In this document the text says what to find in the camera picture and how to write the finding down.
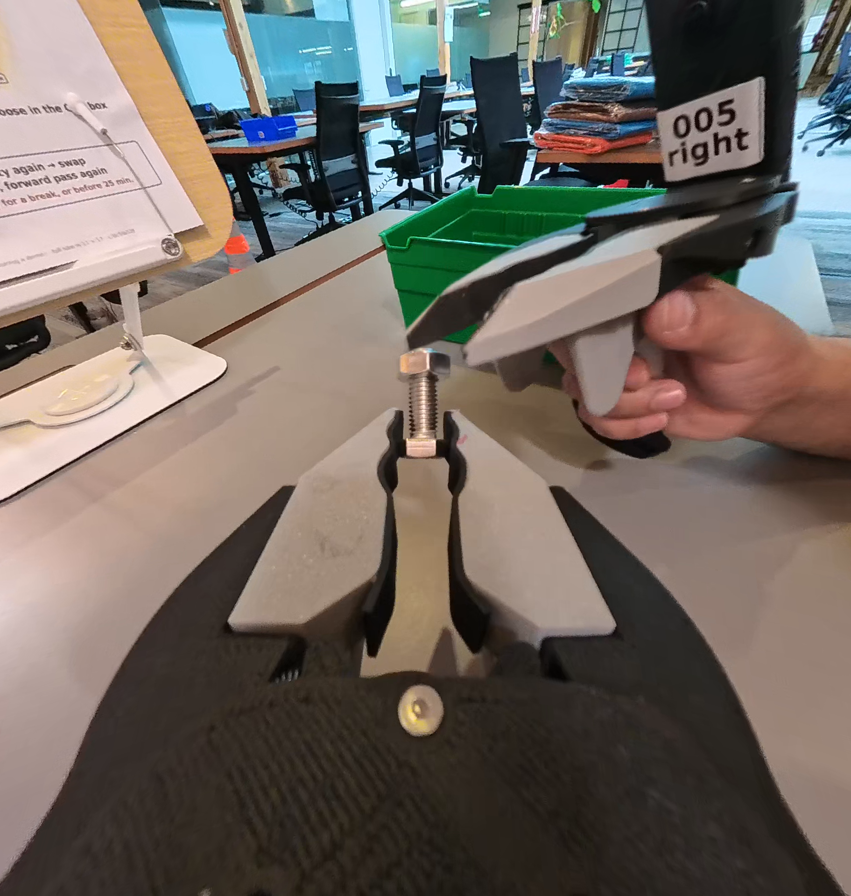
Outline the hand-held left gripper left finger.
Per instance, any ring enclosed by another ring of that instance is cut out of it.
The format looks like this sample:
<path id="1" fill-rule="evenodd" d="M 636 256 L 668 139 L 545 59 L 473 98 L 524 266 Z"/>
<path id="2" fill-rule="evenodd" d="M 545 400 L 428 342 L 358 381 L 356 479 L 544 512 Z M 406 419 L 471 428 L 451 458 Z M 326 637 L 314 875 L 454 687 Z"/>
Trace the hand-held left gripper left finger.
<path id="1" fill-rule="evenodd" d="M 228 619 L 234 633 L 293 636 L 374 657 L 393 615 L 398 447 L 388 409 L 300 477 Z"/>

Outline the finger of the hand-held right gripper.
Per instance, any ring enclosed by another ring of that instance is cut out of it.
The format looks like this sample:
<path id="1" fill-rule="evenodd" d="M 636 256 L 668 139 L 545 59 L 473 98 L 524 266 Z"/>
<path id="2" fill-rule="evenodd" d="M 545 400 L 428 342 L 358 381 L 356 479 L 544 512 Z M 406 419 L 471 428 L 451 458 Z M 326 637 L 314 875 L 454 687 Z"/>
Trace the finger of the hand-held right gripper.
<path id="1" fill-rule="evenodd" d="M 409 325 L 408 348 L 425 348 L 459 330 L 480 325 L 505 291 L 574 260 L 595 242 L 594 230 L 576 226 L 530 240 L 480 265 L 447 286 Z"/>
<path id="2" fill-rule="evenodd" d="M 716 220 L 668 220 L 628 230 L 515 284 L 467 342 L 466 363 L 545 347 L 646 308 L 659 294 L 659 249 Z"/>

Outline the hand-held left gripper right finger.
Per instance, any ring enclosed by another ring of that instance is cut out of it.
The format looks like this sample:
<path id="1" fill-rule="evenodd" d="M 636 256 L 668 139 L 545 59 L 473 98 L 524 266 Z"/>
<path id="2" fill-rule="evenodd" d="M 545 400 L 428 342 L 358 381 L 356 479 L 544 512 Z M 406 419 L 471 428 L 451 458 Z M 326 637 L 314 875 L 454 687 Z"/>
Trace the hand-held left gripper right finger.
<path id="1" fill-rule="evenodd" d="M 607 636 L 615 622 L 542 476 L 458 411 L 443 418 L 450 617 L 473 654 Z"/>

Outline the green plastic bin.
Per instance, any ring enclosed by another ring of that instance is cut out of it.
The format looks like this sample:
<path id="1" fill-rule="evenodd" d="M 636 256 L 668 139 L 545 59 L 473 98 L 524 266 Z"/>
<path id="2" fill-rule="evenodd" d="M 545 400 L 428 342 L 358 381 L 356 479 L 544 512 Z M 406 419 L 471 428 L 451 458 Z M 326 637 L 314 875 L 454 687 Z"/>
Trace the green plastic bin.
<path id="1" fill-rule="evenodd" d="M 733 186 L 745 194 L 735 203 L 725 195 L 726 188 Z M 544 181 L 498 186 L 490 195 L 469 188 L 384 231 L 382 239 L 409 328 L 455 280 L 530 240 L 587 226 L 596 232 L 593 248 L 625 231 L 653 223 L 716 217 L 716 221 L 659 249 L 663 262 L 657 299 L 697 275 L 719 276 L 742 267 L 756 250 L 770 250 L 760 213 L 767 199 L 746 198 L 755 189 L 751 180 L 742 183 L 733 178 L 670 193 L 553 186 Z M 607 411 L 622 391 L 640 336 L 643 309 L 557 341 L 571 355 L 590 409 Z M 547 348 L 555 346 L 553 342 Z M 520 391 L 532 382 L 533 367 L 540 364 L 544 350 L 526 350 L 473 367 L 495 367 L 511 390 Z"/>

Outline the large steel hex bolt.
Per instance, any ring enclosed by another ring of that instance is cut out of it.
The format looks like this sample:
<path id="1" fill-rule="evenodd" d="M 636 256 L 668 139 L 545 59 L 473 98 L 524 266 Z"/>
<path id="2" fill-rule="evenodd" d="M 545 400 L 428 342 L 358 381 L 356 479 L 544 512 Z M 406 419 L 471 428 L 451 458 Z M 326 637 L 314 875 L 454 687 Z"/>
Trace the large steel hex bolt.
<path id="1" fill-rule="evenodd" d="M 433 349 L 412 350 L 400 357 L 399 375 L 408 386 L 407 438 L 439 438 L 439 383 L 450 368 L 450 357 Z"/>

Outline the person's right hand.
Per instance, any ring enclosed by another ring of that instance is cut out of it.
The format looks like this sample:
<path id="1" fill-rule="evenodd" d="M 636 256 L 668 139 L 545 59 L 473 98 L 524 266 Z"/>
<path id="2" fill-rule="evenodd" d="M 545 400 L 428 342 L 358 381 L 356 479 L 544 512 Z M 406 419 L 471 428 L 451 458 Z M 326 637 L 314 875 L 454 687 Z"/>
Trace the person's right hand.
<path id="1" fill-rule="evenodd" d="M 641 317 L 663 351 L 661 377 L 634 359 L 613 410 L 594 421 L 614 439 L 657 431 L 696 441 L 751 438 L 835 457 L 840 340 L 816 337 L 711 278 L 655 301 Z"/>

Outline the stack of folded cloths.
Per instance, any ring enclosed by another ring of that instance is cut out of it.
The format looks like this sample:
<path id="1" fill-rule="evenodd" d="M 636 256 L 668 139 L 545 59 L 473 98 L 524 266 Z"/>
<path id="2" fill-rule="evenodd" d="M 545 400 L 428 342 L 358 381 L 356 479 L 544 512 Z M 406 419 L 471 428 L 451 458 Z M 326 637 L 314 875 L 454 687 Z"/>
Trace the stack of folded cloths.
<path id="1" fill-rule="evenodd" d="M 603 155 L 654 141 L 656 117 L 653 74 L 571 77 L 544 110 L 533 141 L 540 151 Z"/>

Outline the black office chair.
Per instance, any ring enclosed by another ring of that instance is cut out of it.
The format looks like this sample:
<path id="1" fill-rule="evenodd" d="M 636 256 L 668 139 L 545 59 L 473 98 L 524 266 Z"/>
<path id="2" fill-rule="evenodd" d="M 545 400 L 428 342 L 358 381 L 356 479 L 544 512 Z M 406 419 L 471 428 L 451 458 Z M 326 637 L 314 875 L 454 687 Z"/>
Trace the black office chair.
<path id="1" fill-rule="evenodd" d="M 376 167 L 390 169 L 397 178 L 397 185 L 408 184 L 380 210 L 389 206 L 398 209 L 404 200 L 412 210 L 416 201 L 434 204 L 443 197 L 442 106 L 446 88 L 446 74 L 423 75 L 408 133 L 402 139 L 380 142 L 391 147 L 392 155 L 377 160 Z"/>
<path id="2" fill-rule="evenodd" d="M 339 229 L 336 215 L 340 211 L 349 211 L 352 220 L 373 213 L 369 164 L 360 131 L 359 85 L 318 81 L 314 91 L 316 144 L 309 150 L 309 160 L 283 164 L 297 174 L 300 183 L 283 191 L 283 202 L 304 202 L 319 223 L 304 242 Z"/>
<path id="3" fill-rule="evenodd" d="M 477 185 L 480 195 L 490 195 L 498 186 L 519 185 L 531 147 L 518 65 L 515 53 L 470 57 L 476 131 L 482 151 Z"/>
<path id="4" fill-rule="evenodd" d="M 564 64 L 560 56 L 534 61 L 532 73 L 534 95 L 527 119 L 533 132 L 540 129 L 547 107 L 559 100 L 564 76 Z"/>

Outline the white stand base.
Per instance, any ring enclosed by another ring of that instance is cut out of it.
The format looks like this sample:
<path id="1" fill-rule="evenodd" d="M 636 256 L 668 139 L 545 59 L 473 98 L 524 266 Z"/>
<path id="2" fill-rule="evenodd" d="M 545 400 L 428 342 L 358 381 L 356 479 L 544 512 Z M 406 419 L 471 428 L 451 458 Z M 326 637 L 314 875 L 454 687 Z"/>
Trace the white stand base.
<path id="1" fill-rule="evenodd" d="M 120 289 L 117 348 L 0 398 L 0 504 L 213 384 L 227 362 L 144 335 L 140 288 Z"/>

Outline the small blue storage bin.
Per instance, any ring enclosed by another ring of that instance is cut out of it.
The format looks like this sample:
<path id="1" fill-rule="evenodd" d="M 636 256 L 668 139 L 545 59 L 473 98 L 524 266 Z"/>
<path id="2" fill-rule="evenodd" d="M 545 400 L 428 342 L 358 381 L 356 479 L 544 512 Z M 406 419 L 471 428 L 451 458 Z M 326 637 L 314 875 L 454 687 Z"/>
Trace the small blue storage bin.
<path id="1" fill-rule="evenodd" d="M 250 144 L 263 144 L 295 139 L 298 125 L 292 115 L 242 118 L 240 128 Z"/>

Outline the wooden display board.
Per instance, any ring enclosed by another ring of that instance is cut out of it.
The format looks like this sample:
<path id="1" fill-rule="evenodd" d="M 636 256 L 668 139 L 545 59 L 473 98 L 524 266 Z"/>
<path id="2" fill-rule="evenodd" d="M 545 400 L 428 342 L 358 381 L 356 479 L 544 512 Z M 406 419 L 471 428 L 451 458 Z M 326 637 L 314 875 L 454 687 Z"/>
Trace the wooden display board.
<path id="1" fill-rule="evenodd" d="M 31 308 L 0 313 L 0 328 L 206 261 L 225 246 L 231 232 L 227 187 L 139 2 L 80 1 L 79 5 L 203 223 L 176 235 L 183 246 L 178 259 L 148 262 L 135 272 L 81 290 L 72 288 Z"/>

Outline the printed instruction sheet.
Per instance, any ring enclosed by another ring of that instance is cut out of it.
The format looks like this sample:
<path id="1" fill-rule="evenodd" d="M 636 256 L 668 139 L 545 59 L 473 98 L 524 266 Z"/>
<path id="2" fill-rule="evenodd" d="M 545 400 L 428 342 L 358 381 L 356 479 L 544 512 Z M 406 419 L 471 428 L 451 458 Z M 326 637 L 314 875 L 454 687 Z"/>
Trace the printed instruction sheet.
<path id="1" fill-rule="evenodd" d="M 201 224 L 78 2 L 0 2 L 0 282 Z"/>

